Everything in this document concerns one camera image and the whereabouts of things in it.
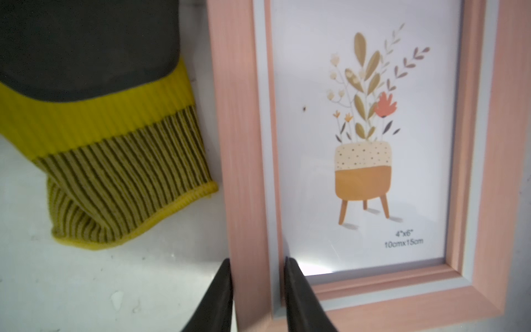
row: picture frame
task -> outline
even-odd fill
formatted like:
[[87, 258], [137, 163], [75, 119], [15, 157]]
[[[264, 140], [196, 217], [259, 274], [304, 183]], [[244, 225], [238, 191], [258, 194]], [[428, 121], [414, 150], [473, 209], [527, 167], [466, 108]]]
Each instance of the picture frame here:
[[[279, 210], [270, 208], [279, 206], [278, 160], [267, 135], [275, 131], [270, 1], [207, 6], [238, 329], [282, 331], [284, 255]], [[338, 330], [409, 331], [503, 314], [530, 107], [524, 7], [463, 1], [446, 264], [314, 286]]]

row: white inner frame border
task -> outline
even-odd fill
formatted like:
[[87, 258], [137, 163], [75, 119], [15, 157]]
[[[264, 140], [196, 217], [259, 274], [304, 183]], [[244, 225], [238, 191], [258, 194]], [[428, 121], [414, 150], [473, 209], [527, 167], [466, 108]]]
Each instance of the white inner frame border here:
[[[494, 50], [498, 27], [498, 9], [499, 0], [487, 0], [483, 30], [481, 69], [479, 74], [479, 92], [474, 133], [474, 150], [472, 156], [472, 173], [470, 176], [470, 193], [468, 199], [462, 276], [459, 278], [321, 301], [321, 305], [325, 311], [471, 286], [474, 271], [474, 255], [476, 251], [479, 203], [481, 201], [481, 188], [483, 182], [483, 161], [485, 159], [487, 125], [489, 121], [489, 103], [491, 98]], [[256, 69], [258, 72], [260, 129], [262, 136], [265, 209], [268, 228], [269, 271], [272, 290], [271, 303], [274, 319], [280, 319], [286, 316], [286, 309], [281, 306], [280, 301], [277, 214], [275, 203], [276, 194], [275, 177], [273, 172], [267, 39], [265, 33], [265, 0], [253, 0], [253, 11], [256, 45]]]

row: yellow trim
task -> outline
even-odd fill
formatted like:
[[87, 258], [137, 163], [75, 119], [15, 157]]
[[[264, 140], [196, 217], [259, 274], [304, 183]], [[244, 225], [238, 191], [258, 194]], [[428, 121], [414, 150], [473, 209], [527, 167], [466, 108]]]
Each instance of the yellow trim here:
[[193, 104], [182, 60], [155, 82], [68, 103], [31, 99], [0, 83], [0, 133], [34, 160], [126, 134]]
[[214, 181], [210, 181], [207, 183], [204, 183], [197, 188], [194, 188], [185, 194], [179, 196], [176, 200], [174, 200], [172, 203], [168, 204], [167, 206], [163, 207], [162, 209], [158, 210], [153, 214], [151, 217], [149, 217], [142, 225], [140, 225], [138, 228], [136, 228], [131, 233], [125, 235], [123, 238], [112, 242], [112, 243], [87, 243], [82, 242], [79, 240], [73, 240], [73, 239], [60, 239], [57, 237], [54, 237], [54, 239], [64, 245], [71, 245], [78, 248], [83, 249], [89, 249], [89, 250], [101, 250], [101, 249], [107, 249], [112, 248], [114, 246], [118, 246], [121, 244], [124, 244], [125, 242], [134, 239], [137, 236], [142, 235], [143, 233], [147, 232], [150, 228], [157, 225], [161, 220], [164, 218], [174, 214], [175, 212], [184, 209], [189, 204], [193, 203], [194, 201], [205, 197], [207, 195], [213, 194], [218, 191], [218, 185]]

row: flower pot illustration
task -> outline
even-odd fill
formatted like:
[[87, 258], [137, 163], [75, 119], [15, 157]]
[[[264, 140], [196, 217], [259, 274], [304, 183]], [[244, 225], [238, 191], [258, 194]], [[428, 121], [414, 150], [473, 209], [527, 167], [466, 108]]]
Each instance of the flower pot illustration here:
[[349, 201], [380, 198], [386, 218], [389, 207], [386, 194], [391, 187], [391, 146], [387, 142], [342, 144], [336, 148], [336, 195], [342, 200], [339, 224], [343, 224]]

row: leaf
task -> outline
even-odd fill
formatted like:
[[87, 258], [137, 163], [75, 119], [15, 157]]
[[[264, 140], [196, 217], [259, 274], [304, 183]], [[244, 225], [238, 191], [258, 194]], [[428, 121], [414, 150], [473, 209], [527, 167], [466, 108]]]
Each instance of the leaf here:
[[359, 123], [359, 122], [356, 123], [356, 134], [357, 134], [359, 137], [365, 139], [365, 130], [363, 130], [363, 126], [362, 126], [362, 124]]
[[365, 117], [365, 107], [363, 107], [362, 99], [358, 95], [354, 96], [354, 105], [356, 106], [356, 109], [358, 110], [358, 113], [362, 119], [367, 120]]
[[391, 120], [391, 121], [387, 124], [386, 128], [383, 130], [383, 133], [384, 133], [384, 134], [387, 133], [387, 132], [389, 131], [389, 129], [391, 129], [391, 125], [392, 125], [392, 124], [393, 124], [393, 121]]
[[376, 73], [374, 74], [371, 83], [369, 83], [369, 89], [367, 90], [368, 95], [370, 95], [374, 91], [374, 89], [376, 89], [378, 83], [380, 83], [380, 74]]
[[358, 90], [359, 92], [363, 92], [362, 85], [356, 74], [354, 74], [354, 72], [352, 71], [352, 69], [345, 69], [345, 77], [347, 78], [347, 81], [350, 83], [351, 86], [356, 88], [356, 90]]
[[365, 53], [366, 53], [367, 43], [365, 37], [361, 33], [357, 33], [354, 36], [354, 53], [358, 58], [359, 64], [363, 67], [365, 65]]
[[371, 109], [369, 109], [368, 118], [371, 118], [374, 115], [374, 112], [376, 112], [376, 103], [372, 104]]
[[369, 133], [367, 134], [367, 139], [369, 139], [372, 136], [375, 130], [376, 130], [376, 127], [371, 127], [369, 129]]
[[372, 73], [376, 70], [378, 67], [378, 59], [380, 58], [380, 52], [376, 51], [371, 56], [371, 59], [369, 60], [369, 63], [367, 64], [367, 72], [365, 73], [365, 80], [368, 80], [369, 77], [371, 77]]

